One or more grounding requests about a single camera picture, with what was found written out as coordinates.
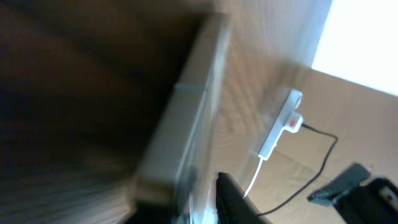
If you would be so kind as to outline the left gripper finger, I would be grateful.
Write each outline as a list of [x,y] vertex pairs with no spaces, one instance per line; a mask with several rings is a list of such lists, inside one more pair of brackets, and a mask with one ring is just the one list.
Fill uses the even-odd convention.
[[225,172],[219,172],[216,180],[216,210],[218,224],[266,224],[259,218],[247,200],[243,199],[240,186]]

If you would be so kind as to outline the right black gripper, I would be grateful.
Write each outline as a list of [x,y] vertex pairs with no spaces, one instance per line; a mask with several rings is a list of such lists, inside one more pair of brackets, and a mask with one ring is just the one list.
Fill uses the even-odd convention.
[[337,212],[347,224],[397,224],[397,187],[385,178],[360,186],[370,176],[363,165],[352,163],[307,200],[324,207],[337,204]]

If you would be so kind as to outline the Galaxy smartphone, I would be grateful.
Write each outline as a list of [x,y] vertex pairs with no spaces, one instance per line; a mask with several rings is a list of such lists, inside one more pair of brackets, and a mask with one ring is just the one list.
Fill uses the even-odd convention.
[[202,198],[218,111],[231,21],[204,20],[137,170],[137,208],[183,213]]

